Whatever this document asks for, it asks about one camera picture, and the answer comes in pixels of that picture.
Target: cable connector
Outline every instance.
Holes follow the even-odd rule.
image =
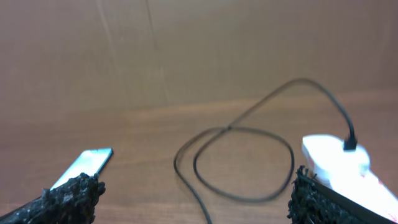
[[[344,151],[355,151],[358,140],[355,136],[350,136],[344,141]]]

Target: phone screen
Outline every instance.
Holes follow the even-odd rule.
[[[89,176],[101,172],[101,169],[105,166],[112,154],[113,151],[111,148],[83,151],[50,190],[68,182],[70,178],[79,176],[82,172]]]

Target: table surface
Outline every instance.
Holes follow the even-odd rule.
[[[338,93],[351,114],[372,170],[398,194],[398,89]],[[49,188],[85,149],[112,147],[102,171],[106,193],[96,206],[95,223],[205,223],[197,201],[173,169],[179,147],[201,130],[228,124],[253,100],[221,101],[147,110],[101,110],[68,114],[41,123],[0,129],[0,213],[36,198]],[[242,125],[268,129],[286,138],[296,166],[304,164],[301,138],[348,130],[341,115],[319,94],[283,95]],[[277,199],[241,204],[215,195],[195,178],[190,149],[181,170],[202,197],[214,223],[290,223],[286,218],[292,186]],[[288,151],[261,136],[231,133],[212,145],[198,168],[212,184],[248,197],[275,190],[289,169]]]

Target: smartphone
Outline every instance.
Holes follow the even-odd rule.
[[[99,174],[112,155],[113,150],[111,148],[83,151],[50,190],[68,182],[70,178],[79,176],[82,172],[89,176],[92,176],[95,173]]]

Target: power cord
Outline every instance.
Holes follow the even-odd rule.
[[[220,194],[226,198],[229,198],[229,199],[232,199],[235,201],[239,201],[239,202],[249,202],[249,203],[267,202],[267,201],[270,201],[270,200],[278,197],[286,189],[287,185],[289,184],[290,179],[292,178],[292,174],[294,171],[294,153],[293,153],[292,147],[284,138],[282,138],[279,135],[274,134],[270,131],[261,130],[261,129],[257,129],[257,128],[238,126],[238,124],[242,120],[246,119],[248,116],[253,114],[260,107],[262,107],[270,99],[277,96],[280,92],[284,91],[285,89],[287,89],[293,85],[298,85],[298,84],[307,84],[312,87],[315,87],[316,89],[320,90],[322,93],[326,94],[327,97],[329,97],[329,99],[332,101],[332,103],[337,107],[337,109],[340,111],[340,113],[344,116],[344,118],[348,124],[348,127],[349,127],[349,136],[348,136],[348,139],[346,139],[346,141],[345,141],[344,150],[355,150],[356,149],[357,140],[355,137],[354,126],[351,121],[351,118],[349,117],[347,111],[343,108],[343,106],[338,102],[338,100],[331,94],[331,92],[329,90],[327,90],[324,86],[322,86],[318,82],[313,81],[311,79],[307,79],[307,78],[298,78],[298,79],[291,80],[291,81],[283,84],[282,86],[278,87],[276,90],[274,90],[273,92],[271,92],[270,94],[265,96],[258,103],[256,103],[252,107],[250,107],[247,111],[245,111],[242,115],[237,117],[229,125],[227,125],[225,127],[208,128],[208,129],[202,131],[201,133],[199,133],[198,135],[194,136],[189,141],[187,141],[176,153],[176,155],[174,157],[174,170],[177,173],[177,175],[180,177],[182,182],[190,189],[192,194],[198,200],[198,203],[200,204],[201,209],[203,210],[203,213],[205,214],[205,218],[206,218],[206,221],[208,224],[212,224],[212,222],[211,222],[210,214],[208,213],[208,210],[206,209],[205,204],[203,203],[202,199],[198,195],[198,192],[192,187],[192,185],[189,183],[189,181],[181,174],[180,170],[178,169],[178,162],[182,158],[183,153],[187,149],[189,149],[190,146],[192,146],[199,139],[203,138],[206,135],[213,134],[213,137],[211,137],[206,143],[204,143],[204,145],[202,145],[199,148],[198,152],[195,154],[195,157],[193,159],[193,170],[194,170],[197,178],[199,179],[199,181],[202,184],[204,184],[206,187],[208,187],[210,190],[214,191],[217,194]],[[202,154],[203,151],[205,151],[208,148],[209,145],[211,145],[215,141],[219,140],[220,137],[224,136],[225,134],[227,134],[230,131],[253,133],[253,134],[258,134],[261,136],[267,136],[267,137],[273,138],[273,139],[279,141],[280,143],[284,144],[286,146],[286,148],[289,150],[290,160],[291,160],[289,173],[287,174],[287,177],[286,177],[285,181],[283,182],[283,184],[274,193],[271,193],[270,195],[267,195],[265,197],[260,197],[260,198],[242,197],[239,195],[228,193],[224,190],[221,190],[221,189],[211,185],[207,180],[205,180],[200,175],[200,173],[197,169],[197,160],[198,160],[199,156]]]

